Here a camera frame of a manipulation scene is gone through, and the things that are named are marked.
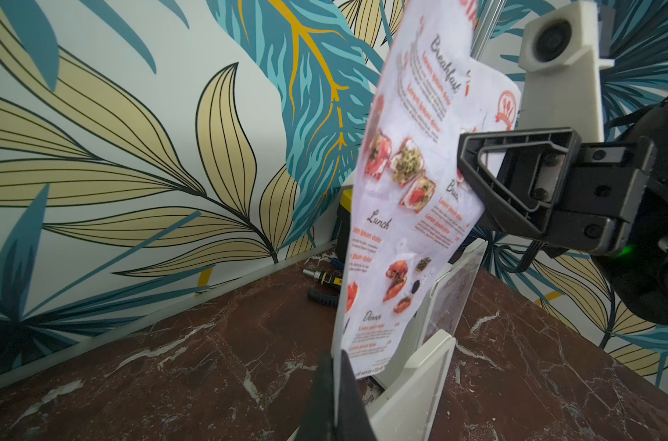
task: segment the teal leaf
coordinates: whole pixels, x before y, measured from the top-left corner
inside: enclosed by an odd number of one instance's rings
[[[59,46],[52,26],[35,0],[0,0],[12,29],[50,90],[57,84]]]
[[[614,335],[641,348],[668,355],[668,326],[656,325],[653,329],[643,334]]]
[[[104,0],[79,0],[96,14],[103,22],[111,27],[118,35],[135,49],[135,51],[145,60],[148,66],[153,69],[153,74],[157,72],[155,60],[150,50],[148,50],[143,40],[137,36],[135,31],[116,13]]]
[[[488,0],[481,0],[479,3],[479,14],[485,9]],[[545,15],[548,12],[554,11],[555,7],[544,0],[507,0],[506,5],[503,6],[503,11],[500,13],[496,27],[493,29],[491,38],[496,38],[506,32],[511,32],[517,35],[516,30],[512,27],[530,13],[537,15]]]
[[[655,377],[655,387],[660,387],[662,380],[662,373],[665,370],[665,361],[667,361],[667,354],[660,354],[660,361],[657,363],[657,376]]]
[[[539,289],[537,289],[537,287],[535,286],[535,284],[532,283],[532,282],[530,282],[530,279],[527,277],[527,275],[526,275],[524,272],[518,272],[518,273],[515,273],[515,275],[516,275],[516,276],[518,277],[518,279],[520,279],[520,280],[521,280],[527,287],[529,287],[529,288],[532,290],[532,292],[535,293],[535,295],[537,295],[537,297],[541,299],[541,301],[543,301],[543,302],[549,302],[549,300],[547,300],[547,297],[545,297],[545,295],[542,294],[542,292],[541,292]]]
[[[46,184],[15,223],[1,249],[0,299],[11,320],[20,320],[28,300],[48,192]]]
[[[172,298],[177,298],[181,297],[182,295],[187,295],[187,294],[192,294],[193,292],[199,291],[200,289],[203,289],[203,287],[191,287],[191,288],[185,288],[185,289],[177,289],[175,291],[168,291],[164,293],[159,293],[159,294],[151,294],[151,295],[146,295],[144,297],[139,297],[139,298],[130,298],[128,300],[124,301],[117,301],[113,302],[110,304],[101,304],[97,306],[93,306],[91,308],[83,308],[79,311],[72,311],[70,313],[66,314],[58,314],[58,313],[52,313],[52,314],[47,314],[43,315],[43,319],[46,322],[55,323],[59,322],[62,320],[66,320],[67,318],[70,318],[72,320],[78,319],[78,318],[86,318],[86,317],[94,317],[97,315],[101,314],[106,314],[106,313],[113,313],[117,311],[125,311],[127,309],[131,308],[136,308],[138,306],[145,306],[145,305],[151,305],[155,304],[157,302],[169,300]],[[51,329],[48,327],[47,323],[43,323],[42,325],[38,325],[39,327]]]
[[[316,248],[317,244],[314,242],[314,227],[307,231],[307,237],[309,237],[309,241],[312,243],[312,248]]]
[[[390,24],[387,22],[387,17],[385,16],[385,4],[380,0],[381,4],[381,18],[382,18],[382,27],[385,29],[385,41],[387,41],[388,47],[392,46],[392,34],[390,33]]]
[[[615,65],[601,71],[606,123],[663,100],[649,89],[668,93],[668,0],[616,2],[615,14],[608,55]]]
[[[522,38],[523,33],[525,33],[524,29],[516,29],[516,28],[509,29],[506,31],[506,34],[517,35],[520,38]]]
[[[54,331],[22,327],[0,318],[0,374],[46,356],[45,350],[55,352],[76,343]]]
[[[588,254],[579,254],[577,252],[571,252],[571,251],[565,252],[564,255],[568,255],[569,257],[573,257],[573,258],[577,258],[577,259],[585,259],[585,260],[589,260],[589,259],[592,258]]]
[[[158,0],[160,3],[165,5],[170,11],[174,13],[174,15],[177,15],[180,20],[182,20],[182,23],[189,29],[189,23],[187,22],[187,17],[184,16],[184,13],[182,12],[181,8],[177,4],[176,1],[174,0]]]
[[[513,81],[525,82],[525,73],[506,73],[506,76]]]
[[[63,320],[66,318],[76,318],[78,314],[84,314],[92,308],[97,306],[104,307],[106,305],[113,305],[112,302],[121,300],[126,297],[131,297],[132,295],[143,294],[152,289],[163,287],[170,283],[178,282],[181,279],[196,275],[202,272],[204,268],[188,269],[186,271],[178,272],[169,276],[158,277],[153,280],[148,280],[147,282],[141,282],[138,284],[130,285],[128,287],[122,287],[114,289],[113,291],[108,291],[103,294],[92,295],[91,297],[82,298],[67,305],[62,305],[57,308],[51,309],[50,311],[33,315],[30,318],[25,319],[24,323],[29,325],[37,325],[44,322],[53,322],[56,320]]]
[[[519,58],[517,55],[504,55],[504,54],[502,54],[500,57],[503,58],[504,60],[512,61],[515,64],[517,64],[517,60]]]
[[[107,318],[102,320],[82,320],[75,322],[47,323],[42,325],[42,329],[70,332],[72,334],[95,337],[99,334],[103,334],[104,332],[108,332],[114,329],[115,327],[126,325],[127,323],[130,323],[139,318],[140,316],[138,315],[135,317]]]
[[[91,272],[88,272],[87,274],[83,275],[82,277],[79,277],[78,279],[74,280],[72,283],[67,285],[66,287],[60,289],[57,291],[55,294],[50,295],[48,298],[40,302],[37,306],[35,306],[33,309],[31,309],[25,316],[29,316],[30,314],[34,313],[38,309],[40,309],[42,306],[47,305],[50,301],[54,300],[56,297],[58,297],[60,294],[63,294],[64,292],[68,291],[69,289],[77,286],[84,280],[88,279],[89,277],[99,273],[100,271],[103,271],[104,269],[110,267],[114,263],[119,262],[120,260],[123,260],[127,258],[129,255],[133,254],[136,251],[139,251],[143,249],[144,247],[148,246],[149,244],[155,242],[156,240],[160,239],[161,237],[173,232],[174,230],[178,229],[180,226],[187,224],[188,222],[191,222],[192,220],[196,219],[201,215],[201,212],[195,211],[189,216],[186,216],[179,221],[175,222],[174,224],[168,226],[164,230],[162,230],[159,233],[154,234],[153,236],[149,237],[148,239],[145,239],[144,241],[138,243],[136,246],[132,247],[130,250],[127,250],[126,252],[121,253],[119,256],[109,260],[108,262],[104,263],[103,265],[100,265],[100,267],[92,270]]]
[[[287,172],[299,184],[292,229],[305,234],[355,168],[378,72],[375,51],[357,39],[329,0],[207,0],[280,94]]]

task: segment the brown marble surface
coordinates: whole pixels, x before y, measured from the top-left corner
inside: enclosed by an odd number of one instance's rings
[[[1,390],[0,440],[286,440],[335,316],[305,265],[329,270],[301,262]],[[668,395],[486,272],[456,334],[431,440],[668,440]]]

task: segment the acrylic menu holder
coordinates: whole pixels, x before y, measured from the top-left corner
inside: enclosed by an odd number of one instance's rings
[[[373,376],[384,389],[393,384],[412,354],[436,331],[444,330],[454,335],[487,245],[488,242],[477,239],[467,246],[459,260],[442,271],[407,324],[400,346],[385,370]]]

